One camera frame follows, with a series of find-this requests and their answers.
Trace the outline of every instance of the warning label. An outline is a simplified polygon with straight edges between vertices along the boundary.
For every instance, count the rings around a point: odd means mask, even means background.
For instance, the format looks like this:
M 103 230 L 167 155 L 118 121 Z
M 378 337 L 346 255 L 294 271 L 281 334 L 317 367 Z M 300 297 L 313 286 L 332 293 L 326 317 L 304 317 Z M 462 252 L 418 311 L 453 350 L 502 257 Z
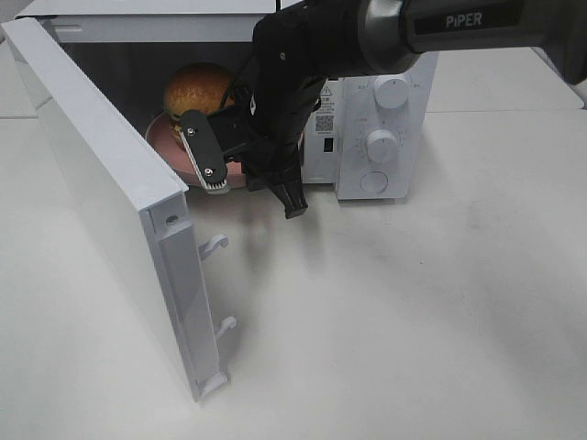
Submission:
M 339 87 L 338 81 L 328 81 L 320 93 L 322 105 L 316 110 L 316 122 L 314 123 L 317 135 L 334 135 Z

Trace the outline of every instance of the microwave oven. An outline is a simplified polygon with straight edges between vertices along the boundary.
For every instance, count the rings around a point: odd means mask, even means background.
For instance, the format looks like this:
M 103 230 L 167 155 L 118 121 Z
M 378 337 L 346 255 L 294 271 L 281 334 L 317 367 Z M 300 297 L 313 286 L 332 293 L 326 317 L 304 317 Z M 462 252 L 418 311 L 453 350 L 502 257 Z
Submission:
M 213 323 L 187 186 L 144 139 L 178 68 L 212 61 L 235 70 L 272 0 L 33 2 L 3 25 L 20 76 L 77 209 L 137 296 L 162 294 L 193 396 L 227 381 Z M 407 194 L 437 55 L 402 75 L 331 78 L 301 142 L 305 183 L 339 199 Z M 252 82 L 251 65 L 242 76 Z

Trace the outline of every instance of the burger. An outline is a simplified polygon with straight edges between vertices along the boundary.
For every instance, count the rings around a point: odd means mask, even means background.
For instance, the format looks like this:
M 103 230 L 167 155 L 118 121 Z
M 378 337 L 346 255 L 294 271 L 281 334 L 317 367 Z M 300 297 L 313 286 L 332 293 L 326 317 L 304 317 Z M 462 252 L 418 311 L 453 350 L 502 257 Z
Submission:
M 182 67 L 167 82 L 163 93 L 163 109 L 170 118 L 173 137 L 182 149 L 182 114 L 188 110 L 198 110 L 209 115 L 219 110 L 231 81 L 232 73 L 224 67 L 197 63 Z M 229 96 L 225 105 L 232 104 L 234 101 Z

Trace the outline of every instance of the pink plate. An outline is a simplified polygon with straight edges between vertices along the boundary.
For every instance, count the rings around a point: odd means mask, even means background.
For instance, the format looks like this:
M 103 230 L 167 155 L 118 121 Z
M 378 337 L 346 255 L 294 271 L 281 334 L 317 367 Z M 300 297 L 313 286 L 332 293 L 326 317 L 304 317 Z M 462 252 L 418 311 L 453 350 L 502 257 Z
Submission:
M 163 113 L 157 116 L 150 123 L 145 139 L 187 185 L 201 186 L 190 158 L 188 158 L 185 150 L 175 142 L 170 129 L 170 120 L 166 114 Z M 247 184 L 240 164 L 230 162 L 227 167 L 227 181 L 230 188 L 244 188 Z

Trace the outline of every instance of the microwave door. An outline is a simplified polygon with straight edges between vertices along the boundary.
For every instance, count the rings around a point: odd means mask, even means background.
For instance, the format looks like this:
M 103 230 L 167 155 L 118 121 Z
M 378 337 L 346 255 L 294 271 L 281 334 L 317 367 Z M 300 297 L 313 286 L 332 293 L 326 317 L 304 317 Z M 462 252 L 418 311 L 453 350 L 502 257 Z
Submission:
M 226 376 L 183 195 L 187 187 L 37 20 L 3 27 L 76 211 L 157 342 L 164 344 L 173 330 L 181 360 L 176 347 L 166 352 L 172 362 L 183 362 L 200 399 Z M 156 313 L 158 302 L 166 304 L 172 327 Z

